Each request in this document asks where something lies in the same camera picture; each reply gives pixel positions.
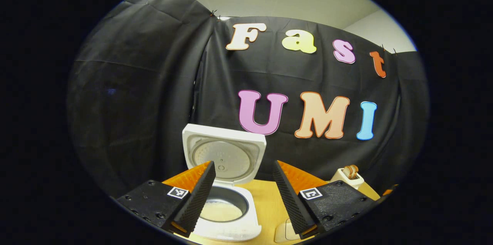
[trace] orange letter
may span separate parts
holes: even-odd
[[[375,66],[375,71],[377,75],[381,78],[385,78],[387,73],[382,69],[382,65],[384,64],[384,60],[380,57],[378,52],[370,52],[371,57],[373,57],[373,66]]]
[[[231,43],[226,46],[227,50],[246,50],[248,49],[248,44],[245,43],[247,38],[250,42],[257,39],[258,30],[265,31],[267,26],[264,23],[237,23],[233,25],[235,32]]]
[[[339,139],[344,136],[342,127],[344,125],[345,110],[349,105],[348,98],[337,96],[329,110],[325,111],[324,102],[319,93],[303,92],[300,97],[305,102],[305,110],[300,129],[294,133],[294,136],[310,138],[313,135],[311,131],[312,123],[315,125],[317,137],[322,136],[327,127],[329,127],[329,130],[325,133],[326,138]]]

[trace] pink letter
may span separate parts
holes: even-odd
[[[332,45],[336,50],[334,50],[334,56],[340,62],[347,64],[353,64],[356,61],[356,57],[352,54],[352,45],[348,42],[342,40],[335,40]]]
[[[271,102],[269,113],[269,122],[266,124],[257,124],[254,119],[255,104],[260,99],[260,93],[251,90],[242,90],[238,92],[241,98],[240,102],[240,124],[251,133],[260,133],[264,135],[273,134],[279,127],[280,114],[282,105],[287,102],[287,96],[283,94],[268,94],[267,99]]]

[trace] table surface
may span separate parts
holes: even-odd
[[[249,183],[236,185],[237,187],[242,187],[248,189],[252,193],[253,201],[255,203],[255,208],[257,209],[257,218],[259,225],[262,226],[262,231],[260,235],[252,240],[247,240],[243,242],[235,242],[234,244],[239,245],[256,245],[256,244],[266,244],[266,245],[291,245],[299,243],[300,240],[292,240],[284,243],[274,242],[276,236],[276,228],[286,222],[289,218],[286,208],[282,203],[282,198],[278,191],[276,182],[265,181],[265,180],[252,180]],[[364,182],[358,189],[361,193],[365,194],[373,200],[378,200],[380,196]],[[190,234],[187,240],[203,244],[203,245],[226,245],[231,244],[231,242],[222,242],[217,240],[210,240],[195,235]]]

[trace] black cloth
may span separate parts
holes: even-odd
[[[81,162],[109,195],[186,169],[181,130],[215,20],[196,0],[125,0],[86,39],[67,111]]]
[[[259,32],[254,42],[247,39],[247,50],[227,50],[225,46],[237,23],[264,23],[267,29]],[[317,51],[307,54],[285,49],[282,40],[291,29],[310,32]],[[333,41],[337,39],[352,45],[355,63],[336,59]],[[370,56],[373,51],[384,59],[385,78],[375,71]],[[258,124],[268,121],[267,94],[284,94],[289,101],[283,105],[277,131],[266,136],[267,147],[256,178],[273,180],[272,164],[277,159],[324,180],[329,180],[337,168],[355,164],[365,180],[382,194],[389,183],[401,176],[402,166],[407,167],[414,159],[424,137],[421,117],[428,114],[428,107],[424,106],[428,94],[424,73],[416,70],[419,65],[417,52],[391,54],[331,26],[280,17],[235,17],[218,22],[206,45],[195,84],[191,121],[244,131],[239,121],[239,91],[260,92],[254,115]],[[311,138],[294,136],[303,117],[302,92],[319,93],[326,109],[336,96],[349,98],[342,138],[317,138],[313,126]],[[371,140],[356,138],[361,129],[363,101],[377,104]]]

